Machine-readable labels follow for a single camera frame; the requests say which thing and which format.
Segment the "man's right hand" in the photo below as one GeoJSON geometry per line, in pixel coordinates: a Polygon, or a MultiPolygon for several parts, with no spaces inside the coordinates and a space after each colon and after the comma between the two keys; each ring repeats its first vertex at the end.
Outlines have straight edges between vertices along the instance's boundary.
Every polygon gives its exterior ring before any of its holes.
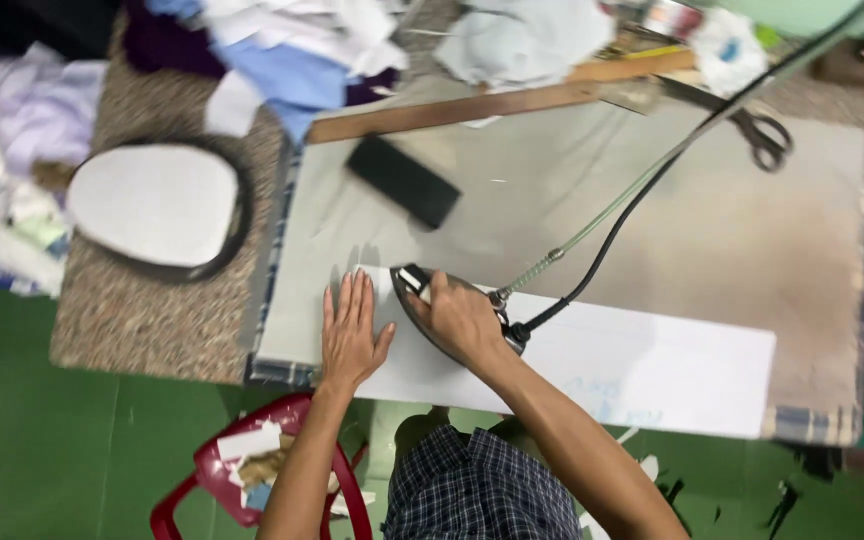
{"type": "Polygon", "coordinates": [[[441,270],[432,275],[430,287],[431,304],[409,294],[409,303],[422,322],[472,373],[480,378],[491,374],[512,348],[502,337],[502,327],[489,298],[479,291],[450,284],[441,270]]]}

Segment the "blue fabric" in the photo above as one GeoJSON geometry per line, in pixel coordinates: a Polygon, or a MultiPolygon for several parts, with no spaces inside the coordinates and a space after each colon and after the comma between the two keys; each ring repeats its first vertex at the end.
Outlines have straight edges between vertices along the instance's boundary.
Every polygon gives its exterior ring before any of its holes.
{"type": "Polygon", "coordinates": [[[248,37],[231,45],[213,43],[212,51],[252,81],[296,146],[302,146],[319,111],[346,104],[349,68],[337,61],[284,43],[263,48],[248,37]]]}
{"type": "Polygon", "coordinates": [[[202,10],[199,0],[145,0],[145,8],[157,16],[192,19],[202,10]]]}
{"type": "Polygon", "coordinates": [[[581,540],[566,487],[542,463],[476,429],[442,425],[402,456],[389,483],[385,540],[581,540]]]}
{"type": "Polygon", "coordinates": [[[269,502],[269,495],[272,494],[272,486],[262,482],[246,493],[246,507],[263,511],[265,504],[269,502]]]}

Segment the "green wall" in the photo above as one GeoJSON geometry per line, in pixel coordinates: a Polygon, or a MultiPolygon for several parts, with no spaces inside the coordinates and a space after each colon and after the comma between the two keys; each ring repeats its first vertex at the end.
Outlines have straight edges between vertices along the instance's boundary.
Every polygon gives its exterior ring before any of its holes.
{"type": "MultiPolygon", "coordinates": [[[[858,0],[721,0],[720,5],[767,24],[780,33],[810,36],[840,19],[858,0]]],[[[852,30],[864,35],[864,20],[852,30]]]]}

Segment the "person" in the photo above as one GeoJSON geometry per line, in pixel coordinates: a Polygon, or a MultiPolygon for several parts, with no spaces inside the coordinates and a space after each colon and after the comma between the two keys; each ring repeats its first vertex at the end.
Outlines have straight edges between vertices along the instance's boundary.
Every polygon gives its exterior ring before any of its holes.
{"type": "MultiPolygon", "coordinates": [[[[431,288],[431,304],[410,298],[416,312],[514,419],[472,435],[450,425],[441,407],[406,419],[395,434],[386,540],[581,539],[570,493],[616,540],[688,538],[639,463],[505,343],[485,295],[450,285],[442,272],[431,288]],[[503,440],[522,441],[523,434],[531,436],[533,455],[503,440]]],[[[356,388],[385,362],[396,331],[389,324],[374,337],[374,302],[372,280],[361,270],[342,278],[337,307],[325,289],[320,383],[257,540],[318,535],[339,426],[356,388]]]]}

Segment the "scissors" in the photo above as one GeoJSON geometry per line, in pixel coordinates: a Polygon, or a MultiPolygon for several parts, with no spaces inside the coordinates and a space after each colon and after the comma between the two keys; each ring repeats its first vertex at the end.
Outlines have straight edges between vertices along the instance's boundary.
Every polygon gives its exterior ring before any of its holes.
{"type": "MultiPolygon", "coordinates": [[[[658,77],[665,85],[669,95],[694,103],[710,111],[718,111],[726,100],[719,96],[706,92],[691,84],[679,82],[678,80],[658,77]]],[[[792,134],[779,120],[771,116],[752,114],[745,108],[738,109],[728,119],[738,127],[742,137],[751,145],[751,160],[758,168],[768,173],[774,173],[786,164],[786,155],[792,152],[794,142],[792,134]],[[769,131],[778,133],[781,142],[767,134],[760,127],[762,124],[769,126],[769,131]]]]}

